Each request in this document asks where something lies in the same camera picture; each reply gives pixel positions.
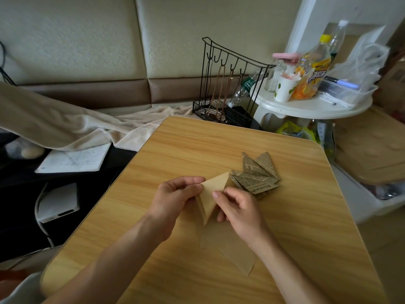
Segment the orange juice bottle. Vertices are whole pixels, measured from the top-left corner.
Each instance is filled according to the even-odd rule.
[[[310,99],[315,95],[331,64],[331,55],[328,47],[330,40],[330,35],[323,34],[319,43],[304,53],[301,59],[298,60],[294,73],[300,75],[302,78],[295,87],[291,99],[304,100]]]

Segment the wooden table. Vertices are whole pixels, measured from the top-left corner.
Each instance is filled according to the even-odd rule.
[[[50,262],[46,295],[128,230],[149,207],[161,182],[207,179],[242,169],[242,151],[268,151],[281,181],[260,201],[281,245],[338,303],[386,303],[382,284],[321,147],[311,141],[185,117],[167,118]],[[177,220],[120,302],[282,303],[261,261],[243,275],[219,251],[200,249],[192,209]]]

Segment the white side table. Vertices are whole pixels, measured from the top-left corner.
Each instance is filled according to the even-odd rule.
[[[369,97],[361,105],[347,109],[339,104],[333,105],[326,100],[314,96],[308,100],[291,100],[288,102],[279,102],[274,98],[274,93],[270,93],[264,90],[266,79],[263,81],[262,87],[256,98],[256,103],[259,105],[253,118],[261,125],[261,127],[269,131],[268,129],[274,129],[278,126],[282,119],[286,116],[294,116],[306,119],[336,119],[355,116],[366,111],[372,104],[373,99]],[[251,98],[254,100],[257,90],[253,94],[255,85],[251,88]]]

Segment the black cord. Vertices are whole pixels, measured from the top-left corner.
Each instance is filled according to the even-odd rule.
[[[6,64],[6,46],[3,45],[3,43],[0,41],[0,46],[1,49],[3,51],[2,55],[3,55],[3,60],[1,62],[1,66],[0,66],[0,73],[3,76],[3,80],[6,83],[10,83],[11,85],[17,86],[17,84],[15,84],[15,82],[12,80],[12,78],[10,78],[10,76],[4,71],[4,65]]]

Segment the open notebook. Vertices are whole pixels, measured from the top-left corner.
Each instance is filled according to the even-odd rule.
[[[76,152],[52,150],[35,173],[70,173],[98,171],[111,143]]]

